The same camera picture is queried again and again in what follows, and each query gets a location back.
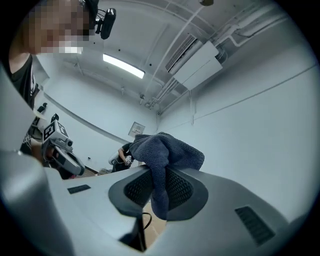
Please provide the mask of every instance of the black cable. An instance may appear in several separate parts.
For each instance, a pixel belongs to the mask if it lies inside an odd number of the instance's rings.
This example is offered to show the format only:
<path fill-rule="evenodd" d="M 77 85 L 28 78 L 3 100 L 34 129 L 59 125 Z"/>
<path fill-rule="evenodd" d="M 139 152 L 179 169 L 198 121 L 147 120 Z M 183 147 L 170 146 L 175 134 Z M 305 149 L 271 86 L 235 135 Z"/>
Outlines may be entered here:
<path fill-rule="evenodd" d="M 147 227 L 149 227 L 150 226 L 150 224 L 151 224 L 151 222 L 152 222 L 152 216 L 151 216 L 151 214 L 150 213 L 148 213 L 148 212 L 143 212 L 142 214 L 147 214 L 147 215 L 149 215 L 150 216 L 150 220 L 149 220 L 149 222 L 146 224 L 146 226 L 143 228 L 144 230 L 147 228 Z"/>

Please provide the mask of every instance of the blue towel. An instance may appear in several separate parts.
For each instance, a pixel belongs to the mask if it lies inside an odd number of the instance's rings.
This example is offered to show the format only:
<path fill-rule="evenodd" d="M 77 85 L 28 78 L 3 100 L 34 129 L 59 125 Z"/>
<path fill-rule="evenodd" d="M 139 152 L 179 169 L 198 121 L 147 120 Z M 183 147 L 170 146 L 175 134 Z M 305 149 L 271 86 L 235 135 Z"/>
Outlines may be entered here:
<path fill-rule="evenodd" d="M 154 184 L 151 207 L 158 218 L 166 220 L 169 199 L 166 192 L 165 167 L 172 165 L 177 168 L 191 168 L 198 171 L 204 163 L 204 154 L 164 132 L 156 135 L 136 135 L 129 150 L 134 159 L 145 162 L 151 169 Z"/>

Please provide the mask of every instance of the ceiling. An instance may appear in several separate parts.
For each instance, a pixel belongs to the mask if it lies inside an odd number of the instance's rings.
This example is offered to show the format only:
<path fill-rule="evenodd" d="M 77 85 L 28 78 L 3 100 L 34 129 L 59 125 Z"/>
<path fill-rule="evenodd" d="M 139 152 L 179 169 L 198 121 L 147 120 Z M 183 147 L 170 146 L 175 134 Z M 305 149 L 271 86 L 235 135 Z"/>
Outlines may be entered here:
<path fill-rule="evenodd" d="M 234 22 L 261 2 L 214 0 L 212 6 L 202 9 L 186 27 L 164 58 L 154 79 L 152 77 L 168 47 L 187 20 L 201 7 L 198 0 L 100 0 L 99 9 L 115 8 L 117 12 L 110 37 L 102 40 L 100 35 L 94 35 L 83 42 L 82 54 L 63 54 L 60 58 L 66 67 L 119 91 L 123 88 L 124 94 L 145 105 L 171 78 L 165 65 L 188 33 L 204 43 L 212 35 L 218 35 L 226 24 Z M 145 76 L 140 79 L 104 62 L 103 53 L 144 70 Z M 165 108 L 186 90 L 179 84 L 154 109 Z"/>

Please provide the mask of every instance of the air conditioner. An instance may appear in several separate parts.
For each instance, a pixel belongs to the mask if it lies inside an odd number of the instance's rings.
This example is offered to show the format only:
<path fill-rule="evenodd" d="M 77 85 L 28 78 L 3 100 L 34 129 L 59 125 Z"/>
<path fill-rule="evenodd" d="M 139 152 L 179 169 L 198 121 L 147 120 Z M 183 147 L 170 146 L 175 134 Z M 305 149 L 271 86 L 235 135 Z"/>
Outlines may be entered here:
<path fill-rule="evenodd" d="M 165 67 L 180 84 L 192 90 L 221 70 L 222 66 L 216 59 L 219 51 L 210 41 L 202 44 L 192 35 L 189 35 L 186 41 Z"/>

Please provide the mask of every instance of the person sitting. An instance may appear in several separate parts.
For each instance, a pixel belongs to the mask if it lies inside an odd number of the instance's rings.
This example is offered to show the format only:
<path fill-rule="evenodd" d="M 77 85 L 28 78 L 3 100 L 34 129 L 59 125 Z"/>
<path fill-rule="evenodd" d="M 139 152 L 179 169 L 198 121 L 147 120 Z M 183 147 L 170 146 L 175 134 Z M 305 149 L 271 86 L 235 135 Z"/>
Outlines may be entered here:
<path fill-rule="evenodd" d="M 113 160 L 112 173 L 127 170 L 130 168 L 131 164 L 135 160 L 129 149 L 131 144 L 132 143 L 127 143 L 119 148 L 119 156 L 118 158 Z"/>

